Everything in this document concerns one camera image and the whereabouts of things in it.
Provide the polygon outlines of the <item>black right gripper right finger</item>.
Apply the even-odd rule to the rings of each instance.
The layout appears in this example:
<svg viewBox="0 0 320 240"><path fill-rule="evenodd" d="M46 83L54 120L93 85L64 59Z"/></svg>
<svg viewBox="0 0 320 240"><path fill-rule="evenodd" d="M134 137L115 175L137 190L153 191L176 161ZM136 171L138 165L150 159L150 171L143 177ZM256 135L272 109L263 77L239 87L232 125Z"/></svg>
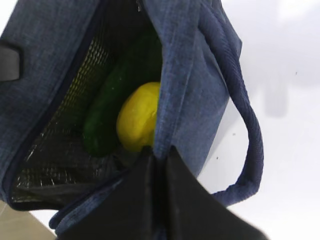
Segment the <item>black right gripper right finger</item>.
<svg viewBox="0 0 320 240"><path fill-rule="evenodd" d="M169 240L265 240L259 229L215 200L197 181L176 147L166 159Z"/></svg>

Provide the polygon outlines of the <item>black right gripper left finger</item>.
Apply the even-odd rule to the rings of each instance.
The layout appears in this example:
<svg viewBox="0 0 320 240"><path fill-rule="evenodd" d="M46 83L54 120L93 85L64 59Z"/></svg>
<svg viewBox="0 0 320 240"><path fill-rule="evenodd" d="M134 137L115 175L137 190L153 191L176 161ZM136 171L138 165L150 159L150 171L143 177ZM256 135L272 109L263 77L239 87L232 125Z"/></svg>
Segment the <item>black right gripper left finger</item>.
<svg viewBox="0 0 320 240"><path fill-rule="evenodd" d="M167 193L163 166L151 147L96 208L58 234L59 240L166 240Z"/></svg>

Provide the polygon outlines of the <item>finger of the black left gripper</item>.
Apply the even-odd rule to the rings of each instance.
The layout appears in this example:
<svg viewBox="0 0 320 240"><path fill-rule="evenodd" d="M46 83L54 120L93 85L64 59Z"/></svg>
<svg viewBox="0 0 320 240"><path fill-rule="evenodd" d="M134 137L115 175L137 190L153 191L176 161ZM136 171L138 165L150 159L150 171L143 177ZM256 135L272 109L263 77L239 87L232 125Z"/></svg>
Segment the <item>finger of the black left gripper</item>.
<svg viewBox="0 0 320 240"><path fill-rule="evenodd" d="M0 81L10 82L21 78L23 72L23 52L9 42L0 42Z"/></svg>

